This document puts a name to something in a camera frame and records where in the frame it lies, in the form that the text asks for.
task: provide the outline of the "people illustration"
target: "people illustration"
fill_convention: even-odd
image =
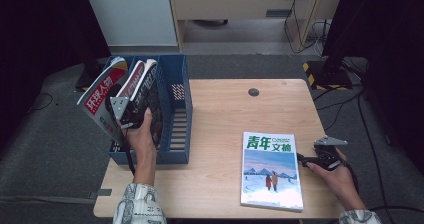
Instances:
[[[274,187],[275,192],[277,192],[277,184],[278,184],[278,176],[275,172],[272,172],[272,186]]]
[[[271,177],[269,174],[266,174],[265,186],[268,187],[268,191],[271,190]]]

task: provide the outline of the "magazine cover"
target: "magazine cover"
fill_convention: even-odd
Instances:
[[[156,147],[160,144],[163,117],[156,82],[157,61],[138,61],[127,82],[116,97],[111,99],[115,118],[121,128],[139,128],[145,108],[152,111],[151,134]]]
[[[124,84],[127,78],[127,62],[122,57],[115,57],[77,102],[77,105],[118,143],[122,142],[121,130],[106,109],[105,100],[109,90],[115,84]]]
[[[303,210],[293,134],[243,133],[241,204]]]

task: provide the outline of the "yellow black striped tape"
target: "yellow black striped tape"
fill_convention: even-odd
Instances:
[[[311,86],[312,90],[330,90],[330,89],[337,89],[337,90],[348,90],[350,88],[340,85],[317,85],[315,83],[314,75],[312,75],[311,69],[309,68],[308,63],[303,63],[303,70],[306,73],[306,77],[308,78],[309,85]]]

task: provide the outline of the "sleeve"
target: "sleeve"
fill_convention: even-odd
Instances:
[[[340,224],[381,224],[380,218],[375,212],[369,210],[353,210],[340,214]]]
[[[131,183],[116,208],[113,223],[166,224],[165,215],[157,201],[158,195],[154,187]]]

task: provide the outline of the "wooden table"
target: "wooden table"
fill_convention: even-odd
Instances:
[[[249,89],[259,90],[250,96]],[[337,218],[343,210],[315,173],[300,168],[301,213],[240,205],[244,131],[293,133],[299,153],[314,155],[313,141],[324,136],[308,86],[303,80],[190,80],[193,123],[190,162],[158,165],[155,187],[168,218]],[[132,174],[109,162],[94,214],[112,217]]]

